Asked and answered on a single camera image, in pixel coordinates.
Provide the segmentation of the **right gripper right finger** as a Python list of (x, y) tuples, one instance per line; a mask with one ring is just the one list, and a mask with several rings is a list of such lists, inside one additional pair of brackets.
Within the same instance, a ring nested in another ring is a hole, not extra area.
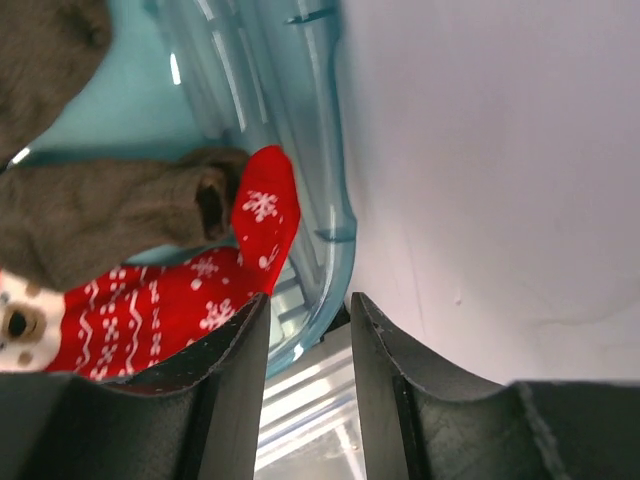
[(371, 479), (635, 479), (639, 387), (500, 385), (402, 331), (365, 294), (351, 340)]

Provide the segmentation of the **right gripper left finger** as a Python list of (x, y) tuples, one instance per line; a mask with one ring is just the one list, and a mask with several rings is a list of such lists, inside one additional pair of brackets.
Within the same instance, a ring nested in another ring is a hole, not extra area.
[(254, 474), (270, 300), (124, 380), (1, 378), (5, 479), (249, 479)]

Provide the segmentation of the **red bear christmas sock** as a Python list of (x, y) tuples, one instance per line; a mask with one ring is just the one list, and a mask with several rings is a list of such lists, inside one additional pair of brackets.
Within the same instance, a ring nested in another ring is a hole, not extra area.
[(150, 249), (68, 291), (1, 266), (2, 370), (127, 377), (219, 329), (254, 295), (271, 293), (301, 213), (283, 150), (248, 155), (221, 241)]

